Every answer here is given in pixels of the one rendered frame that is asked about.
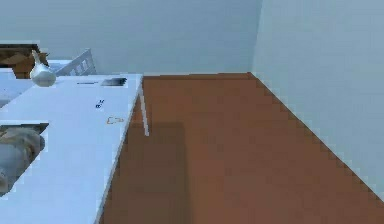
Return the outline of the black flat remote control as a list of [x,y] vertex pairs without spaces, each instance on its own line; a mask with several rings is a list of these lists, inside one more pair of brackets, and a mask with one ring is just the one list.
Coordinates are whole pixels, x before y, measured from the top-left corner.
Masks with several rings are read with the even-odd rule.
[[105,79],[101,83],[101,86],[124,86],[126,81],[127,81],[126,78],[110,78],[110,79]]

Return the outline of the white table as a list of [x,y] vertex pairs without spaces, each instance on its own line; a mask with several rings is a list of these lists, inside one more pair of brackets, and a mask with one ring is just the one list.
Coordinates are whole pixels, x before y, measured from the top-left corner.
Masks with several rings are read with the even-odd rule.
[[[101,86],[110,78],[127,81]],[[141,74],[59,76],[0,108],[0,125],[49,124],[45,148],[0,197],[0,224],[99,224],[142,82]]]

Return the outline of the white slatted chair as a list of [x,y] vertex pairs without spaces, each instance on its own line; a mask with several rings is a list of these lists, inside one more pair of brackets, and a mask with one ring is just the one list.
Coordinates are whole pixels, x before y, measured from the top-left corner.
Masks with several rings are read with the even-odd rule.
[[56,71],[57,76],[85,76],[95,74],[96,68],[90,48],[86,49],[68,64]]

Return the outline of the brown wooden cupboard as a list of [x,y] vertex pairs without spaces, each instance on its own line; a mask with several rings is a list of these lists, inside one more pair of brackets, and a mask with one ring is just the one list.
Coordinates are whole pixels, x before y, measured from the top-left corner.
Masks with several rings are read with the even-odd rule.
[[11,68],[17,79],[29,79],[35,64],[33,50],[48,66],[48,53],[41,52],[37,44],[0,44],[0,68]]

